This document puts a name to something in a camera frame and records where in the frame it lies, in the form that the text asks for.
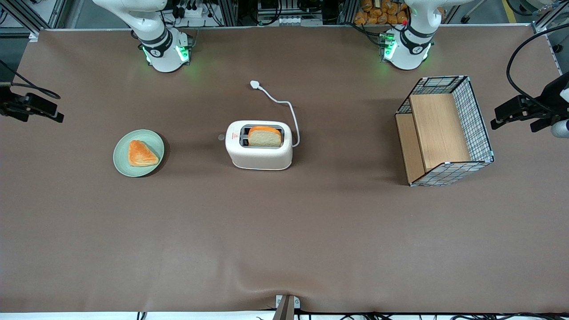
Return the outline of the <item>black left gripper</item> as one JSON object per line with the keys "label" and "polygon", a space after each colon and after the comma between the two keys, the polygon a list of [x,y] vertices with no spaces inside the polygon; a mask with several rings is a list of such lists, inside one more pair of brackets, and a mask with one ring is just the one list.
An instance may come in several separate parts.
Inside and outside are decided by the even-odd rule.
{"label": "black left gripper", "polygon": [[[552,115],[559,116],[561,120],[569,117],[569,74],[565,73],[549,84],[545,85],[539,96],[539,101],[552,110]],[[509,99],[494,108],[495,118],[490,122],[492,130],[514,121],[526,121],[538,118],[541,107],[523,95]],[[532,133],[546,129],[553,123],[553,118],[539,118],[531,123]]]}

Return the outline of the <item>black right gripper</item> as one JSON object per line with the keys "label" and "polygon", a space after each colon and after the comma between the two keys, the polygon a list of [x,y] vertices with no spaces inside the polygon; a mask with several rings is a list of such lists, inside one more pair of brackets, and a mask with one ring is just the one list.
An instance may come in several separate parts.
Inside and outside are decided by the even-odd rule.
{"label": "black right gripper", "polygon": [[[55,122],[62,123],[64,115],[57,111],[57,104],[44,99],[34,93],[25,96],[13,93],[10,84],[0,84],[0,113],[18,121],[27,122],[30,115],[51,118]],[[20,102],[20,112],[14,111],[12,106]]]}

